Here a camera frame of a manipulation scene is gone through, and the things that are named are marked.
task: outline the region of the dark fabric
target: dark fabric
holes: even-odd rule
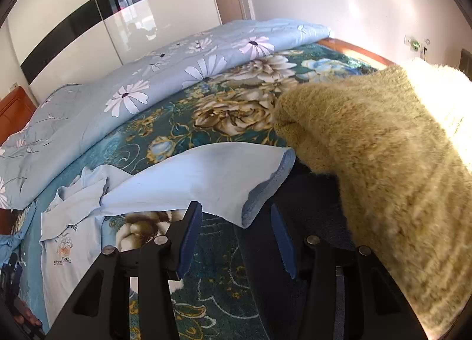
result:
[[[310,173],[300,162],[265,203],[252,225],[247,229],[235,227],[246,275],[266,334],[270,340],[291,340],[297,338],[300,330],[307,283],[292,280],[284,269],[272,231],[273,203],[280,210],[289,211],[293,221],[303,225],[308,233],[318,235],[332,246],[350,250],[355,246],[342,214],[337,178]],[[337,302],[344,306],[340,298]]]

